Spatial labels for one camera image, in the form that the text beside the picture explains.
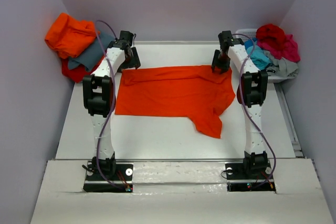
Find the orange t shirt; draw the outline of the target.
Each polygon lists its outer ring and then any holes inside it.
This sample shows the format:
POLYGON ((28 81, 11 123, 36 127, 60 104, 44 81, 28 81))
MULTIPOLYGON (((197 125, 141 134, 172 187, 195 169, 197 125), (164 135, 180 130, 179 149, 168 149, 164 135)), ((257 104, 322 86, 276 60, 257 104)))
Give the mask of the orange t shirt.
POLYGON ((209 65, 123 70, 116 115, 189 118, 196 130, 220 138, 220 116, 235 99, 232 70, 209 65))

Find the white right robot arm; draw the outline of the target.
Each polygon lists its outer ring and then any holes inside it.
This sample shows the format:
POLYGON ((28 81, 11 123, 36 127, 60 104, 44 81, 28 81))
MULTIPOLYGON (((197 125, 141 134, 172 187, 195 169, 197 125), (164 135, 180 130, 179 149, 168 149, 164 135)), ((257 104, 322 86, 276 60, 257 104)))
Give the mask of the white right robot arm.
POLYGON ((245 117, 246 145, 243 161, 227 163, 224 172, 229 180, 257 179, 269 167, 264 136, 261 130, 261 111, 266 99, 268 74, 259 70, 247 53, 239 35, 225 30, 218 34, 220 49, 215 50, 212 72, 227 73, 233 63, 239 71, 237 100, 245 117))

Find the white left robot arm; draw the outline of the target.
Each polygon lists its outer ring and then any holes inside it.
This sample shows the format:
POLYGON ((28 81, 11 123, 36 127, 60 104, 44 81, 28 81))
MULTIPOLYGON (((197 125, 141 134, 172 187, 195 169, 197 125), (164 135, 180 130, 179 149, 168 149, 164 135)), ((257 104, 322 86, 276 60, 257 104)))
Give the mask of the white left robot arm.
POLYGON ((91 117, 95 140, 94 156, 85 167, 87 180, 112 180, 116 174, 110 125, 116 105, 114 76, 124 69, 140 67, 138 53, 132 46, 134 36, 129 31, 120 31, 119 38, 108 43, 106 54, 97 69, 82 80, 83 104, 91 117))

